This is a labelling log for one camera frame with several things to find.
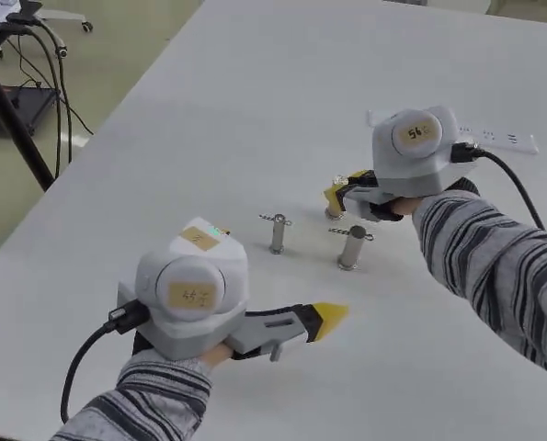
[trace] white table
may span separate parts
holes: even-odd
[[[507,159],[547,223],[547,25],[363,0],[206,2],[0,250],[0,434],[56,430],[68,364],[118,280],[201,215],[245,244],[254,308],[329,300],[351,314],[282,363],[217,371],[195,439],[547,440],[547,374],[431,279],[409,222],[374,227],[359,271],[336,268],[344,237],[325,232],[321,192],[369,165],[365,111],[435,104],[531,128],[541,154]],[[501,172],[474,178],[528,220]],[[295,222],[285,255],[267,251],[263,212]],[[112,387],[130,348],[94,347],[71,414]]]

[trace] gray striped sleeve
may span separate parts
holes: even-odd
[[[211,382],[198,359],[169,361],[154,350],[134,356],[115,390],[95,397],[54,441],[184,441],[206,412]]]
[[[426,198],[413,220],[434,278],[547,369],[547,233],[463,191]]]

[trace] black table leg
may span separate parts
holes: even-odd
[[[44,191],[48,190],[54,182],[51,170],[46,165],[38,147],[30,137],[16,110],[7,99],[6,92],[0,83],[0,122],[11,136],[20,154],[28,164],[34,177]]]

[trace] striped shirt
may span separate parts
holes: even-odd
[[[463,191],[426,198],[413,220],[430,274],[547,370],[547,232]]]
[[[547,233],[463,191],[426,198],[413,219],[434,278],[547,369]],[[92,400],[52,440],[187,440],[206,411],[208,374],[197,359],[173,362],[142,351],[121,371],[115,390]]]
[[[210,397],[198,359],[169,361],[153,349],[133,356],[118,385],[93,399],[53,441],[183,441],[198,429]]]

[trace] chair leg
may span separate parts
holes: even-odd
[[[85,23],[87,18],[83,14],[75,14],[73,12],[58,11],[56,9],[41,9],[36,13],[37,17],[43,20],[74,20]]]

